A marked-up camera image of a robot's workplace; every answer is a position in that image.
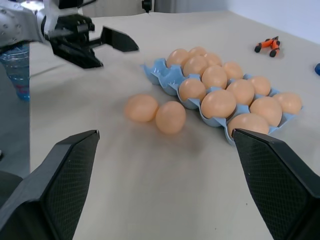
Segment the white table surface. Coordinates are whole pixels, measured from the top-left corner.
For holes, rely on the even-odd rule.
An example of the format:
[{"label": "white table surface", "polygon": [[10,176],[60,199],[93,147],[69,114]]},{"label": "white table surface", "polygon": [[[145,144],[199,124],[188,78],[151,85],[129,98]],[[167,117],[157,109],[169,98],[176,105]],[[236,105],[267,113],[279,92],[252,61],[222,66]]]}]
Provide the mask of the white table surface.
[{"label": "white table surface", "polygon": [[[249,193],[236,148],[221,128],[187,110],[184,130],[164,136],[150,124],[123,116],[127,98],[150,93],[161,104],[175,99],[148,82],[140,64],[176,48],[203,46],[273,87],[301,95],[304,110],[274,137],[286,141],[320,174],[320,46],[230,12],[151,13],[94,20],[129,34],[140,52],[96,49],[104,68],[82,70],[31,47],[30,158],[34,170],[53,145],[98,129],[101,139],[75,240],[272,240]],[[254,52],[279,36],[281,54]]]}]

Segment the egg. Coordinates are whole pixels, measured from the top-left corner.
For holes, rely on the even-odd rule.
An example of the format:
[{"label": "egg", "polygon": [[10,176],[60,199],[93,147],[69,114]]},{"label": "egg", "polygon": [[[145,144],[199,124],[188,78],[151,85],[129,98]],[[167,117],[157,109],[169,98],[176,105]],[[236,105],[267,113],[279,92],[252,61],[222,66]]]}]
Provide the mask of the egg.
[{"label": "egg", "polygon": [[185,77],[189,74],[199,74],[200,77],[208,67],[208,63],[204,56],[194,56],[190,58],[183,67],[183,75]]},{"label": "egg", "polygon": [[189,59],[189,53],[187,50],[179,48],[174,50],[166,60],[166,66],[171,68],[172,65],[181,65],[183,68]]},{"label": "egg", "polygon": [[201,81],[206,89],[218,87],[225,89],[227,86],[227,74],[221,66],[209,66],[203,73]]},{"label": "egg", "polygon": [[223,65],[226,76],[229,79],[242,79],[244,73],[241,67],[234,61],[228,61]]},{"label": "egg", "polygon": [[264,76],[254,76],[248,79],[254,87],[254,92],[263,96],[267,96],[271,90],[271,84],[268,78]]},{"label": "egg", "polygon": [[250,112],[263,117],[273,127],[278,127],[282,118],[282,108],[279,102],[270,96],[255,100],[250,106]]},{"label": "egg", "polygon": [[157,111],[155,123],[164,134],[176,134],[182,130],[186,122],[186,110],[177,101],[168,101]]},{"label": "egg", "polygon": [[238,104],[250,105],[255,96],[254,86],[244,79],[234,81],[226,90],[233,93]]},{"label": "egg", "polygon": [[302,108],[300,96],[293,92],[282,92],[273,96],[282,108],[282,112],[287,114],[298,114]]},{"label": "egg", "polygon": [[204,56],[207,54],[207,51],[202,46],[196,46],[189,51],[190,57],[194,56]]},{"label": "egg", "polygon": [[149,122],[155,118],[158,108],[158,102],[152,96],[137,94],[128,99],[124,114],[135,122]]},{"label": "egg", "polygon": [[201,103],[202,115],[207,119],[228,118],[236,109],[235,96],[226,90],[217,90],[207,94]]},{"label": "egg", "polygon": [[186,101],[188,98],[202,101],[206,94],[205,85],[196,78],[188,78],[179,86],[179,95],[182,101]]},{"label": "egg", "polygon": [[220,67],[222,66],[221,58],[218,55],[212,52],[208,52],[207,54],[204,55],[204,57],[207,60],[209,66],[214,66],[214,65],[219,65]]},{"label": "egg", "polygon": [[269,133],[267,120],[255,113],[244,113],[236,116],[228,123],[227,128],[230,138],[232,138],[234,129],[244,129],[261,134]]}]

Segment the blue egg carton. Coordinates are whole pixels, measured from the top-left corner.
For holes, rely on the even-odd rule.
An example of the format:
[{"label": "blue egg carton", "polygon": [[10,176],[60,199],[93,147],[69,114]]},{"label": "blue egg carton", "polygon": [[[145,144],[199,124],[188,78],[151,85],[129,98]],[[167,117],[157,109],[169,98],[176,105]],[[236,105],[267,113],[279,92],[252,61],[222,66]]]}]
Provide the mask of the blue egg carton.
[{"label": "blue egg carton", "polygon": [[[162,89],[171,96],[177,96],[181,104],[191,110],[198,109],[200,112],[200,116],[202,120],[211,127],[223,127],[225,137],[231,145],[235,145],[235,142],[232,138],[230,138],[228,134],[228,123],[236,116],[240,114],[247,114],[250,113],[249,106],[243,105],[243,104],[237,104],[235,107],[235,110],[233,114],[228,118],[220,118],[220,117],[212,117],[212,118],[206,118],[201,111],[201,102],[200,99],[197,98],[188,98],[186,101],[182,101],[180,94],[179,94],[179,86],[180,84],[186,80],[186,79],[200,79],[199,74],[190,74],[189,76],[185,77],[182,73],[182,69],[180,65],[172,65],[170,68],[166,66],[166,59],[159,58],[154,61],[154,64],[152,67],[148,67],[145,64],[142,65],[143,70],[149,81],[153,85],[160,85]],[[251,74],[245,74],[243,76],[243,79],[248,80],[252,77]],[[227,86],[229,86],[231,83],[233,83],[235,80],[230,79],[227,82]],[[217,90],[220,90],[220,87],[211,87],[210,89],[207,89],[207,94],[210,92],[214,92]],[[272,97],[276,94],[280,93],[275,88],[271,88],[270,93],[268,94],[269,97]],[[264,95],[255,94],[253,100],[259,99],[264,97]],[[277,127],[270,126],[269,127],[269,133],[271,134],[275,130],[282,128],[284,124],[286,124],[289,120],[291,120],[293,117],[295,117],[295,114],[289,114],[289,113],[282,113],[282,118],[280,121],[280,124]]]}]

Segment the plastic water bottle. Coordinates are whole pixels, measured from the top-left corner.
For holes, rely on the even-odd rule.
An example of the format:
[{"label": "plastic water bottle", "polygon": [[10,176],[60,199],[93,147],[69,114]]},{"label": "plastic water bottle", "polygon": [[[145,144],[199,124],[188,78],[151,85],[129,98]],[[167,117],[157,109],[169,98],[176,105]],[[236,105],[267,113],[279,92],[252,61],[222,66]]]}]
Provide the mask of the plastic water bottle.
[{"label": "plastic water bottle", "polygon": [[26,102],[30,100],[29,56],[29,44],[15,46],[0,54],[0,63],[3,64],[6,74],[14,86],[16,95]]}]

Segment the orange pliers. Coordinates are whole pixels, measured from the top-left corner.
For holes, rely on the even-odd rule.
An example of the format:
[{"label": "orange pliers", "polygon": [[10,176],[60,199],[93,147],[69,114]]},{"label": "orange pliers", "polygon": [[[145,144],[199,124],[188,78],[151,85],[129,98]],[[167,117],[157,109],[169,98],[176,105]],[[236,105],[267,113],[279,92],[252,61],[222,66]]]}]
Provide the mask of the orange pliers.
[{"label": "orange pliers", "polygon": [[255,48],[254,51],[256,53],[259,53],[261,49],[270,47],[271,52],[270,52],[270,57],[274,58],[280,51],[280,41],[278,40],[279,36],[276,36],[274,38],[268,38],[263,42],[259,42]]}]

